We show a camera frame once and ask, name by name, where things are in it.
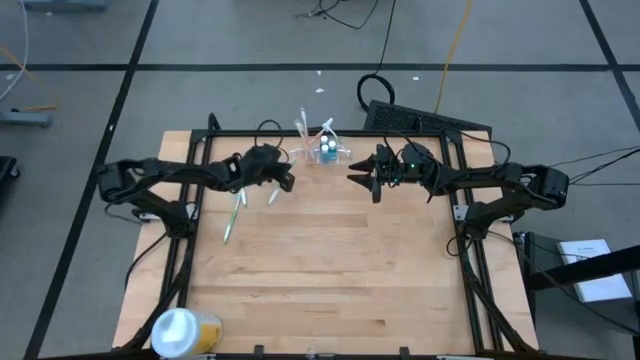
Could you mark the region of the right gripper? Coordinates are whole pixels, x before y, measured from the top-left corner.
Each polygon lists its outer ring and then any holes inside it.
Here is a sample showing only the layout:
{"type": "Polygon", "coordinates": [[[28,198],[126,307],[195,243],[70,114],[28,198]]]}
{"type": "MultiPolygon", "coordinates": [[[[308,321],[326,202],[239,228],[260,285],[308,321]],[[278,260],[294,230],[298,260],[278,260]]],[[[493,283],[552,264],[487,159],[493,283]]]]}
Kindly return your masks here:
{"type": "Polygon", "coordinates": [[[374,203],[381,201],[382,187],[413,183],[429,192],[428,201],[440,196],[441,163],[424,146],[408,142],[395,153],[388,145],[378,144],[376,153],[348,166],[350,170],[370,174],[350,174],[347,178],[372,192],[374,203]]]}

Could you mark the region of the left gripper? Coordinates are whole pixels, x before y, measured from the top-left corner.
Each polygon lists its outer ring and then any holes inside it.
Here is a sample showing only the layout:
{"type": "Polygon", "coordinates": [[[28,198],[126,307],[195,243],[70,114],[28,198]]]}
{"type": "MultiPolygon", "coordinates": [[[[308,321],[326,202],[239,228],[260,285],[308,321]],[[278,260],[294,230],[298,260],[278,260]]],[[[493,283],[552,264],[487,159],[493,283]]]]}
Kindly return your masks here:
{"type": "Polygon", "coordinates": [[[275,181],[280,189],[291,192],[295,176],[291,173],[292,165],[281,161],[281,155],[279,148],[269,144],[252,146],[244,155],[234,153],[227,189],[239,192],[242,188],[275,181]]]}

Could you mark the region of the clear acrylic organizer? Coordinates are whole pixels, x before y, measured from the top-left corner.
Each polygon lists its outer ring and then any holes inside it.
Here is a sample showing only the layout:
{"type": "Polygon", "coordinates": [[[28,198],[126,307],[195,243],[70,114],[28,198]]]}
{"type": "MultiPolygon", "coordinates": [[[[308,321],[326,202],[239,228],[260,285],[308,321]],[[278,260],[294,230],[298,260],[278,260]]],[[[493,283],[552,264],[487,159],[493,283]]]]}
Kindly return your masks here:
{"type": "MultiPolygon", "coordinates": [[[[320,162],[320,147],[323,144],[319,143],[319,140],[316,138],[316,135],[312,137],[312,144],[311,144],[311,151],[313,152],[313,155],[311,157],[305,157],[305,156],[291,156],[291,159],[293,162],[298,161],[298,162],[306,162],[309,164],[315,164],[315,165],[338,165],[341,163],[347,163],[348,160],[352,159],[352,151],[351,151],[351,157],[348,158],[346,155],[344,155],[343,153],[340,153],[337,151],[337,159],[335,161],[329,161],[327,164],[322,164],[320,162]]],[[[306,148],[306,143],[303,142],[302,145],[297,145],[296,147],[292,148],[306,148]]]]}

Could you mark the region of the black perforated metal case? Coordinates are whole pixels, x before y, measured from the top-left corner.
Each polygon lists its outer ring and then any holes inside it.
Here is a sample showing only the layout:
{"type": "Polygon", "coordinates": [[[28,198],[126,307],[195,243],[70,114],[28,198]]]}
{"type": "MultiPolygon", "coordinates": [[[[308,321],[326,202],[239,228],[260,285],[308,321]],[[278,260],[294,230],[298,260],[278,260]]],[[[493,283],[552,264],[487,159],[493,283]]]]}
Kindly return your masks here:
{"type": "Polygon", "coordinates": [[[372,100],[369,104],[364,130],[398,130],[401,132],[429,132],[456,129],[460,131],[480,131],[492,135],[487,125],[460,120],[386,102],[372,100]]]}

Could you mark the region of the black side stand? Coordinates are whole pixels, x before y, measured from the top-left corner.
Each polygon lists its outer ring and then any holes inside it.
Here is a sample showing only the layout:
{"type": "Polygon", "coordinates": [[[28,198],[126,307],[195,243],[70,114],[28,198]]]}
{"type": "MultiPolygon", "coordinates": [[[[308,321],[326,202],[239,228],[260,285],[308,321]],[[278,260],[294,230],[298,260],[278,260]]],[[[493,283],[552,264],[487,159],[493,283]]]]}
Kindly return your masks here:
{"type": "Polygon", "coordinates": [[[538,237],[533,232],[515,233],[514,237],[523,246],[524,253],[520,259],[524,261],[523,280],[525,292],[532,318],[536,314],[537,291],[552,287],[562,289],[565,285],[577,285],[580,282],[597,280],[606,276],[631,273],[632,298],[638,324],[640,325],[640,245],[613,251],[611,254],[585,256],[572,253],[578,265],[565,264],[550,270],[535,269],[535,250],[544,250],[557,256],[569,256],[562,250],[546,248],[537,242],[538,237]]]}

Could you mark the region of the grey-blue table foot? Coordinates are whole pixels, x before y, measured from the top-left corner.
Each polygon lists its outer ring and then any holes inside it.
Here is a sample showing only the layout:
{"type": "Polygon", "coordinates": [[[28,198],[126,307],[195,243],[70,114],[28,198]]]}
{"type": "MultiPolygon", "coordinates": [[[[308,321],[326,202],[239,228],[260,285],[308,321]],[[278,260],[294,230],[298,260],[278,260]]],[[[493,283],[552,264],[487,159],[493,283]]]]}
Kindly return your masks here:
{"type": "Polygon", "coordinates": [[[106,0],[17,0],[26,10],[40,12],[93,13],[108,8],[106,0]]]}
{"type": "Polygon", "coordinates": [[[35,126],[48,128],[52,117],[48,114],[33,112],[0,111],[0,125],[35,126]]]}

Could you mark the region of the black caster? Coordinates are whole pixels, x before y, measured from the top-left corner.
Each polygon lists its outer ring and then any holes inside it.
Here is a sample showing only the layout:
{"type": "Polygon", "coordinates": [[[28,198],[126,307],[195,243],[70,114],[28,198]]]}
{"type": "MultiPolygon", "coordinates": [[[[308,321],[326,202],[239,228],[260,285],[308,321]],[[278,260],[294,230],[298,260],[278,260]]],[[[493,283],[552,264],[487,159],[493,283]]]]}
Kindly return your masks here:
{"type": "Polygon", "coordinates": [[[3,195],[11,182],[19,176],[17,159],[10,156],[0,156],[0,195],[3,195]]]}

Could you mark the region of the white booklet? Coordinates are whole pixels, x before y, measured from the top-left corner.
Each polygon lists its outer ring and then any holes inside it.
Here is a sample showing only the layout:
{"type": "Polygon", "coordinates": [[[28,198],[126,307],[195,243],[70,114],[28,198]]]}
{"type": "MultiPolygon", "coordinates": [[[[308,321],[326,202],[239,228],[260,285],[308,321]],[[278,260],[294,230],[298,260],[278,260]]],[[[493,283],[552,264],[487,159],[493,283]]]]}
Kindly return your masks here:
{"type": "MultiPolygon", "coordinates": [[[[557,249],[565,265],[611,253],[605,239],[561,241],[557,243],[557,249]]],[[[629,287],[620,273],[578,282],[573,287],[582,303],[631,297],[629,287]]]]}

